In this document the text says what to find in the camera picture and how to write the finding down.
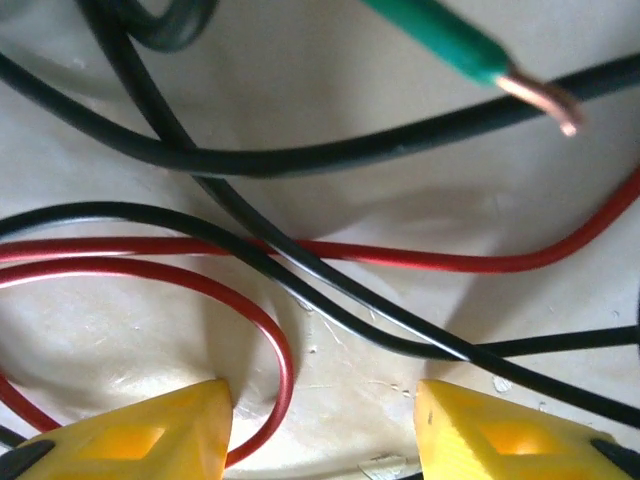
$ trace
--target wire tip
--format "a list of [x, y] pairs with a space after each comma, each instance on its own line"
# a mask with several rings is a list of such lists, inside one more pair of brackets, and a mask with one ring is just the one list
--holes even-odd
[[512, 68], [508, 75], [498, 77], [496, 85], [555, 118], [567, 137], [578, 133], [584, 123], [578, 101], [561, 88], [544, 84]]

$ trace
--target exposed copper wire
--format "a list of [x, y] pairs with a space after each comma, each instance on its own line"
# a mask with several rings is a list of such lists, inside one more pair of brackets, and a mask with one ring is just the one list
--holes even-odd
[[575, 135], [582, 125], [583, 116], [577, 100], [566, 91], [554, 85], [541, 83], [516, 67], [512, 66], [508, 75], [498, 77], [496, 85], [551, 115], [568, 137]]

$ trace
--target red cable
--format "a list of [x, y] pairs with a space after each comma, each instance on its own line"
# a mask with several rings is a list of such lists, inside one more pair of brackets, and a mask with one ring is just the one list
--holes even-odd
[[[179, 285], [222, 302], [249, 319], [269, 340], [278, 357], [280, 386], [273, 410], [264, 425], [245, 443], [227, 455], [230, 467], [247, 458], [275, 433], [293, 395], [294, 370], [287, 339], [276, 322], [258, 305], [238, 292], [198, 273], [144, 260], [126, 258], [76, 258], [35, 262], [0, 270], [0, 289], [37, 280], [79, 275], [134, 276]], [[40, 431], [60, 425], [33, 405], [0, 375], [0, 400]]]
[[[467, 273], [515, 273], [542, 268], [563, 260], [590, 243], [640, 196], [640, 167], [580, 228], [559, 242], [521, 255], [474, 256], [418, 252], [366, 245], [298, 240], [316, 255], [334, 259], [404, 268]], [[274, 251], [254, 242], [269, 253]], [[228, 255], [228, 252], [185, 237], [73, 238], [0, 244], [0, 262], [114, 255]]]

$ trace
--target black wire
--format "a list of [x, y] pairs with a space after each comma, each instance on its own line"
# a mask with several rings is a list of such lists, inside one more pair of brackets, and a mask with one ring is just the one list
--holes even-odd
[[0, 425], [0, 445], [4, 448], [13, 449], [26, 441], [27, 439], [19, 433], [10, 430], [4, 425]]
[[218, 3], [218, 0], [173, 0], [165, 12], [156, 17], [138, 0], [106, 1], [113, 2], [133, 38], [147, 48], [164, 53], [191, 45], [204, 31]]
[[[45, 226], [97, 220], [125, 220], [154, 225], [175, 230], [214, 244], [276, 281], [292, 295], [308, 303], [326, 317], [338, 321], [342, 327], [356, 335], [391, 351], [398, 351], [398, 348], [411, 349], [419, 347], [424, 349], [423, 351], [428, 349], [426, 346], [420, 346], [417, 342], [393, 337], [363, 322], [307, 285], [258, 247], [214, 224], [184, 213], [126, 202], [84, 202], [58, 205], [32, 210], [0, 220], [0, 240], [6, 240], [18, 233], [27, 233]], [[439, 343], [439, 348], [449, 350], [450, 353], [462, 360], [468, 359], [471, 363], [489, 372], [570, 403], [578, 408], [583, 408], [636, 428], [640, 427], [640, 410], [634, 407], [587, 392], [510, 363], [418, 317], [415, 318], [419, 320], [419, 323], [412, 328], [418, 335], [430, 341], [435, 339]]]
[[[527, 104], [504, 97], [349, 140], [284, 150], [224, 151], [169, 145], [128, 130], [56, 91], [1, 54], [0, 79], [69, 125], [125, 155], [158, 167], [209, 177], [275, 177], [352, 168], [465, 140], [541, 115]], [[639, 82], [640, 54], [556, 81], [581, 100]]]
[[[78, 4], [83, 9], [83, 13], [90, 23], [94, 35], [96, 35], [101, 47], [105, 50], [105, 54], [112, 62], [128, 92], [136, 101], [136, 104], [141, 109], [145, 118], [150, 122], [151, 126], [159, 135], [162, 135], [161, 138], [163, 139], [165, 138], [163, 132], [166, 132], [166, 140], [168, 141], [175, 143], [181, 142], [181, 145], [186, 146], [193, 145], [193, 142], [180, 126], [173, 112], [158, 91], [149, 73], [137, 56], [135, 49], [128, 41], [127, 36], [121, 29], [120, 32], [118, 32], [119, 25], [117, 22], [109, 23], [109, 19], [112, 19], [110, 12], [105, 9], [101, 11], [100, 6], [90, 0], [78, 0]], [[640, 410], [527, 370], [497, 357], [488, 351], [477, 348], [435, 325], [425, 322], [420, 317], [380, 297], [363, 285], [354, 282], [349, 277], [322, 262], [310, 252], [300, 248], [267, 219], [259, 215], [229, 185], [209, 181], [205, 186], [210, 193], [215, 196], [218, 202], [227, 208], [236, 219], [254, 235], [273, 246], [286, 258], [292, 260], [302, 268], [307, 269], [311, 274], [342, 293], [366, 305], [371, 310], [380, 313], [416, 335], [429, 340], [449, 354], [461, 360], [474, 363], [494, 374], [513, 380], [540, 393], [547, 394], [622, 423], [640, 427]], [[337, 321], [341, 320], [339, 317], [332, 318]]]

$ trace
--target white surface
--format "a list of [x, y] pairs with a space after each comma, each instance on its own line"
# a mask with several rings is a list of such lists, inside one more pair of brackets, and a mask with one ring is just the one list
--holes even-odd
[[[451, 4], [498, 34], [542, 77], [640, 48], [636, 0]], [[72, 2], [3, 5], [18, 5], [12, 15], [0, 15], [3, 51], [99, 112], [149, 131]], [[356, 0], [222, 1], [197, 45], [144, 57], [202, 146], [267, 148], [344, 138], [498, 93], [458, 77]], [[639, 89], [590, 102], [588, 127], [574, 140], [540, 119], [372, 167], [233, 183], [293, 236], [443, 252], [525, 252], [570, 232], [634, 168], [639, 103]], [[242, 231], [189, 178], [114, 153], [4, 86], [0, 145], [3, 216], [112, 199], [176, 208]], [[531, 273], [478, 277], [337, 265], [472, 341], [629, 325], [638, 291], [639, 214], [632, 207], [582, 252]], [[164, 234], [116, 225], [55, 234], [122, 232]], [[283, 428], [229, 478], [357, 479], [366, 478], [358, 465], [381, 454], [415, 459], [411, 397], [424, 376], [496, 395], [499, 384], [508, 400], [592, 424], [640, 448], [630, 429], [518, 385], [505, 389], [474, 367], [373, 348], [233, 259], [170, 261], [210, 274], [266, 307], [295, 352], [297, 387]], [[269, 412], [277, 370], [267, 345], [228, 309], [197, 295], [130, 279], [75, 279], [2, 291], [0, 309], [3, 370], [63, 421], [212, 375], [229, 378], [238, 399], [234, 443]], [[632, 347], [518, 363], [640, 405]], [[6, 411], [0, 421], [33, 433]]]

